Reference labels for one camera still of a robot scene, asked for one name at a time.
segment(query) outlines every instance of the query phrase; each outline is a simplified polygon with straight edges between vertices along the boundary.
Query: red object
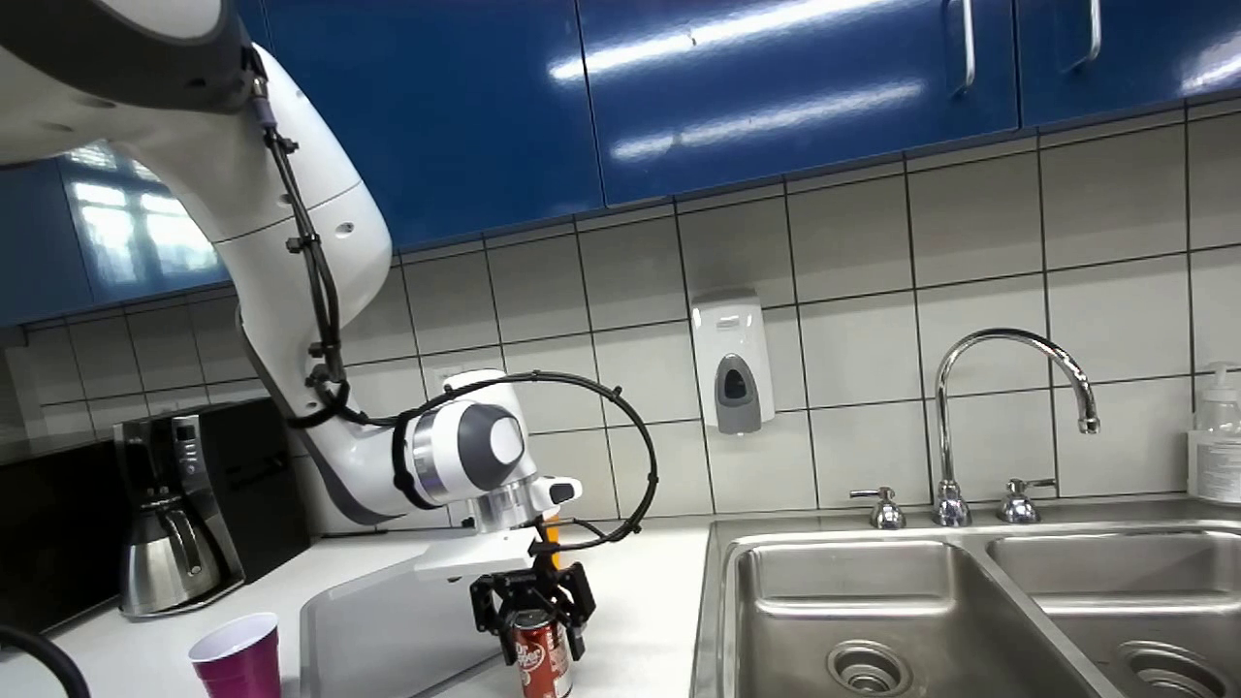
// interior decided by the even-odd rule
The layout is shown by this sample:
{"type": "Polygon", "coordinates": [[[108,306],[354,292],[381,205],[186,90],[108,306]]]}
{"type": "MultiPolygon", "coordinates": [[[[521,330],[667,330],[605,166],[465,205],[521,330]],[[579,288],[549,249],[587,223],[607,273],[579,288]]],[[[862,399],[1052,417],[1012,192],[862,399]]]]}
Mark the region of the red object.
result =
{"type": "Polygon", "coordinates": [[[195,664],[209,698],[280,698],[280,639],[266,633],[253,646],[216,664],[195,664]]]}
{"type": "Polygon", "coordinates": [[[521,694],[525,698],[560,698],[554,694],[560,646],[554,646],[554,629],[549,629],[547,612],[538,612],[538,607],[510,612],[510,629],[517,629],[521,694]]]}

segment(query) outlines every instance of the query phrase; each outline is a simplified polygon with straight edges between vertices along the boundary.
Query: pink cup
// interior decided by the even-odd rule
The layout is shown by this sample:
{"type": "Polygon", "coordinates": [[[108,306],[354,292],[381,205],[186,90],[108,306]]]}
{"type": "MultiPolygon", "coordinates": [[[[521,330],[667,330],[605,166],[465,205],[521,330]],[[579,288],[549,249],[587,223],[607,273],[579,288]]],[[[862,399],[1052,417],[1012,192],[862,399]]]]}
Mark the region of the pink cup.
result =
{"type": "Polygon", "coordinates": [[[190,664],[209,698],[280,698],[280,615],[253,612],[205,633],[190,664]]]}

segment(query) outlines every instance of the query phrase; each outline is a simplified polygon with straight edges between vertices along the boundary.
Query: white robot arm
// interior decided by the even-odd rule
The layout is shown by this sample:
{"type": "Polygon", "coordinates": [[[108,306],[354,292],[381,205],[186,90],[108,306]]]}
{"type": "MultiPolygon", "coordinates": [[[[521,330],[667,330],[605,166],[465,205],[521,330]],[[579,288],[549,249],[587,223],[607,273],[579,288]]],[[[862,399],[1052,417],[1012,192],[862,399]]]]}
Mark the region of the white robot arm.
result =
{"type": "Polygon", "coordinates": [[[0,0],[0,166],[94,140],[154,171],[214,239],[253,359],[348,519],[472,501],[499,531],[579,497],[535,476],[509,383],[419,417],[348,417],[337,330],[388,273],[388,223],[229,0],[0,0]]]}

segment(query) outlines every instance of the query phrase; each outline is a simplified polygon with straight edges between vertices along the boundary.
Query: white countertop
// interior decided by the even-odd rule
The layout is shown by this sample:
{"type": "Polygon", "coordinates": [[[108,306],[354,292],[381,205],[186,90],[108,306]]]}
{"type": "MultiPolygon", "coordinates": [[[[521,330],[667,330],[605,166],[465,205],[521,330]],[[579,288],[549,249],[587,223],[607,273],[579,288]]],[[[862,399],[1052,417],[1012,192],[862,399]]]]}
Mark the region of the white countertop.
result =
{"type": "MultiPolygon", "coordinates": [[[[706,525],[647,525],[622,545],[582,553],[597,612],[575,698],[691,694],[706,525]]],[[[340,580],[407,562],[419,535],[328,540],[234,595],[168,619],[132,625],[117,607],[55,637],[72,655],[94,698],[205,698],[186,650],[214,625],[280,612],[282,694],[300,694],[300,607],[340,580]]],[[[32,660],[0,664],[0,694],[61,698],[32,660]]],[[[510,698],[517,675],[499,660],[437,690],[442,698],[510,698]]]]}

